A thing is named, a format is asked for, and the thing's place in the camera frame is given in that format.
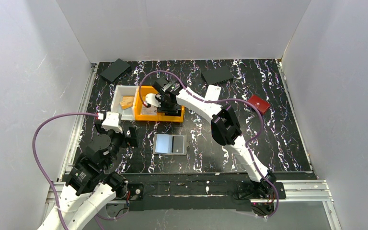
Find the grey card holder blue inside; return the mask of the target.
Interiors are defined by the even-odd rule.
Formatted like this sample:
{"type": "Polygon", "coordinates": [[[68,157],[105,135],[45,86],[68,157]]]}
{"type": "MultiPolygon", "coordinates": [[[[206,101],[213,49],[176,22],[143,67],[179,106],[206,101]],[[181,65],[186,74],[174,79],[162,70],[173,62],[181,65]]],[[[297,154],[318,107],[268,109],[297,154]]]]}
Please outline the grey card holder blue inside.
{"type": "Polygon", "coordinates": [[[153,139],[152,154],[153,155],[186,155],[187,154],[187,137],[185,136],[184,154],[174,154],[172,151],[172,137],[171,134],[156,134],[153,139]]]}

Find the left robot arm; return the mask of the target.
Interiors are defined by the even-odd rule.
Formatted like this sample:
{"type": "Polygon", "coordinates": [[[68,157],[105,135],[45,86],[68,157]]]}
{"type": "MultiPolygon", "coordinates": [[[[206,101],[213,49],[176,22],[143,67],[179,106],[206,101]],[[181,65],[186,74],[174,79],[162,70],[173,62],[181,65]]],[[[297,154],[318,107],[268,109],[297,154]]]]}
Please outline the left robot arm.
{"type": "Polygon", "coordinates": [[[135,127],[118,133],[113,129],[99,129],[95,137],[65,174],[65,185],[59,199],[39,229],[81,230],[109,201],[122,199],[128,204],[132,192],[128,180],[116,172],[109,172],[120,148],[137,147],[135,127]]]}

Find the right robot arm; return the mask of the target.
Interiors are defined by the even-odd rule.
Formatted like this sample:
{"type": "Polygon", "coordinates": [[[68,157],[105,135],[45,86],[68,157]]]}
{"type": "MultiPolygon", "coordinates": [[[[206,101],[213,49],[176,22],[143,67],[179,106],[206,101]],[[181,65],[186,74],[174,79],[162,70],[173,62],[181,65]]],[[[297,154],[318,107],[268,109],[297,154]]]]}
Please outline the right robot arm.
{"type": "Polygon", "coordinates": [[[249,144],[256,138],[246,140],[241,131],[241,125],[233,107],[232,99],[208,100],[181,81],[170,82],[160,79],[153,84],[157,91],[145,96],[144,105],[153,105],[163,113],[177,113],[182,106],[195,112],[211,124],[211,135],[216,143],[225,151],[234,155],[237,161],[247,171],[251,181],[255,182],[252,194],[267,197],[277,193],[276,177],[264,166],[250,149],[249,144]]]}

